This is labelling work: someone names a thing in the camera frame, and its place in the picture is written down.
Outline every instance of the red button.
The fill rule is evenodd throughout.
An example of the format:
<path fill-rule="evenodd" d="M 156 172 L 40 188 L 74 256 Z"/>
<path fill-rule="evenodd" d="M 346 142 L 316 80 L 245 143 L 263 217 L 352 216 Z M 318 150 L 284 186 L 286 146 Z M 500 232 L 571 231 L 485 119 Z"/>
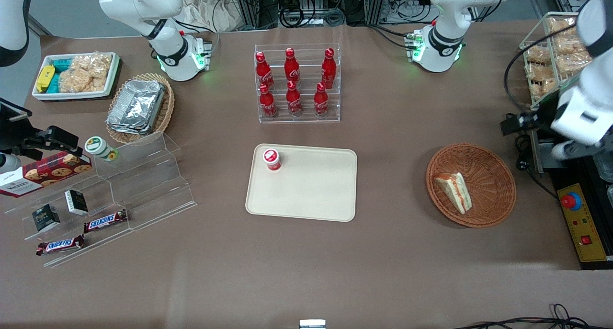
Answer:
<path fill-rule="evenodd" d="M 581 244 L 583 244 L 583 245 L 591 244 L 590 236 L 581 236 Z"/>
<path fill-rule="evenodd" d="M 575 200 L 575 198 L 569 194 L 565 194 L 564 196 L 562 196 L 561 202 L 564 208 L 567 209 L 571 209 L 577 204 L 577 200 Z"/>

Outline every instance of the acrylic bottle rack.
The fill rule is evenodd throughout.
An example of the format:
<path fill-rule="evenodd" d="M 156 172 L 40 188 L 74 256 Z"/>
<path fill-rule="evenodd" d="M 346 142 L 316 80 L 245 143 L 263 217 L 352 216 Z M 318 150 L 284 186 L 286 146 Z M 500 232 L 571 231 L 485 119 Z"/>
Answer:
<path fill-rule="evenodd" d="M 88 172 L 55 183 L 20 198 L 3 199 L 9 216 L 23 218 L 23 235 L 32 246 L 32 257 L 44 266 L 57 266 L 102 244 L 123 237 L 196 205 L 190 185 L 179 172 L 179 147 L 164 133 L 155 133 L 117 148 L 119 157 L 106 162 L 93 160 Z M 89 214 L 68 211 L 64 192 L 77 190 L 85 196 Z M 49 231 L 36 230 L 32 212 L 45 204 L 55 207 L 60 224 Z M 35 256 L 42 242 L 74 238 L 83 233 L 83 223 L 127 210 L 127 222 L 120 222 L 85 234 L 85 247 L 67 252 Z"/>
<path fill-rule="evenodd" d="M 287 80 L 285 78 L 285 50 L 294 48 L 295 58 L 300 65 L 300 102 L 302 104 L 302 115 L 293 117 L 289 114 L 287 107 Z M 324 61 L 324 54 L 327 48 L 334 49 L 334 60 L 337 63 L 337 75 L 332 89 L 326 90 L 328 93 L 328 115 L 318 117 L 315 115 L 315 104 L 313 97 L 317 89 L 317 83 L 321 81 L 321 63 Z M 274 90 L 270 91 L 274 97 L 274 104 L 278 111 L 277 117 L 266 117 L 260 107 L 260 93 L 258 74 L 255 70 L 258 65 L 255 58 L 255 94 L 258 104 L 258 117 L 260 123 L 313 123 L 313 122 L 338 122 L 341 120 L 341 49 L 338 43 L 321 43 L 308 45 L 256 45 L 255 52 L 264 52 L 266 61 L 272 70 L 274 80 Z"/>

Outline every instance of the emergency stop button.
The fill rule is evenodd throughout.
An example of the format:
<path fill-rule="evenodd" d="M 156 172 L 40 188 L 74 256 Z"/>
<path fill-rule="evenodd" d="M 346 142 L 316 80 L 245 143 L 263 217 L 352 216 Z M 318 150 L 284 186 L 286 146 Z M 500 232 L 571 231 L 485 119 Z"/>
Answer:
<path fill-rule="evenodd" d="M 576 192 L 569 192 L 560 198 L 562 206 L 571 211 L 578 211 L 581 208 L 581 198 Z"/>

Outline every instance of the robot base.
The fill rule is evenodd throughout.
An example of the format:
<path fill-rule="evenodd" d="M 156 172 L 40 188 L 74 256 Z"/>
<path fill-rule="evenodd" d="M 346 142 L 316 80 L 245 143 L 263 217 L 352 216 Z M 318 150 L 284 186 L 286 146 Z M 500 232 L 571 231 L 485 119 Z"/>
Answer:
<path fill-rule="evenodd" d="M 429 42 L 428 34 L 433 26 L 428 25 L 421 30 L 415 30 L 412 34 L 405 37 L 405 45 L 407 48 L 407 57 L 409 62 L 416 62 L 431 72 L 444 72 L 451 68 L 451 65 L 460 58 L 460 45 L 455 51 L 449 49 L 448 56 L 441 56 Z"/>
<path fill-rule="evenodd" d="M 184 38 L 188 42 L 188 52 L 179 60 L 177 65 L 165 65 L 158 57 L 162 70 L 175 81 L 190 80 L 199 72 L 208 70 L 210 65 L 211 44 L 204 44 L 202 39 L 196 39 L 188 34 Z"/>

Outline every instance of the blue package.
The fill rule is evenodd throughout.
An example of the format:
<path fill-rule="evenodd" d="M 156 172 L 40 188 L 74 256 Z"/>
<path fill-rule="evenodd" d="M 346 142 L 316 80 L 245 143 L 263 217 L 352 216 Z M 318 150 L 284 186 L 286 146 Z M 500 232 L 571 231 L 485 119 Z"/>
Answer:
<path fill-rule="evenodd" d="M 46 93 L 59 93 L 59 74 L 56 73 L 53 78 L 51 78 L 51 83 L 46 89 Z"/>
<path fill-rule="evenodd" d="M 64 60 L 53 60 L 53 66 L 55 67 L 55 72 L 63 72 L 65 70 L 68 70 L 71 62 L 72 60 L 70 60 L 70 58 L 65 58 Z"/>

